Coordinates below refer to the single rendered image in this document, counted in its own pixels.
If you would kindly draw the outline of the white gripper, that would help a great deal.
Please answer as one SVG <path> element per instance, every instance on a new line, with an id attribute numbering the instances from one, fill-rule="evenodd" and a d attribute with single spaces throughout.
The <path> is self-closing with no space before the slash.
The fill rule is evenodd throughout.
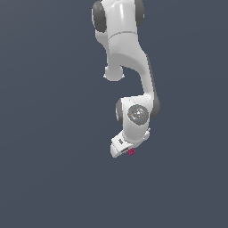
<path id="1" fill-rule="evenodd" d="M 116 158 L 124 153 L 127 153 L 129 149 L 137 148 L 141 145 L 144 141 L 146 141 L 150 136 L 150 128 L 148 128 L 145 132 L 144 137 L 139 142 L 128 142 L 124 136 L 123 132 L 120 132 L 114 138 L 111 139 L 110 145 L 110 154 L 113 158 Z"/>

